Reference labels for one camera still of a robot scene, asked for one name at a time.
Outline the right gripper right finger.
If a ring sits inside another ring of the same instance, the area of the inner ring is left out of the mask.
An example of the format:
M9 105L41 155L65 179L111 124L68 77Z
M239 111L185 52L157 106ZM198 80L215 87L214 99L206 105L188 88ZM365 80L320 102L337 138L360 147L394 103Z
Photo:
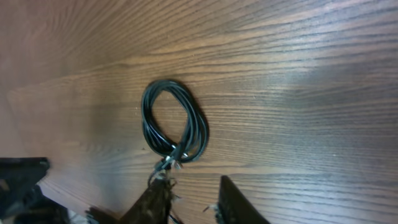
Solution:
M270 224L227 175L222 175L220 179L216 222L219 224Z

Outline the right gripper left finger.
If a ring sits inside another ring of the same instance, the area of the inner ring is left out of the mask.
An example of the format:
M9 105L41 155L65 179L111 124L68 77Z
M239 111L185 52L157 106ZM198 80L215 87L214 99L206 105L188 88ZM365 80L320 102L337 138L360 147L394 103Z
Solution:
M170 181L155 179L119 222L122 224L168 224L171 201Z

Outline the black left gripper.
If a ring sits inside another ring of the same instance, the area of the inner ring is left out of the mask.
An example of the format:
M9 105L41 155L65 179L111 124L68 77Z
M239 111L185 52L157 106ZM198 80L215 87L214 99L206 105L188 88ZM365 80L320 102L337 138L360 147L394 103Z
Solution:
M42 193L39 182L47 175L46 157L1 158L1 221L68 224L68 210Z

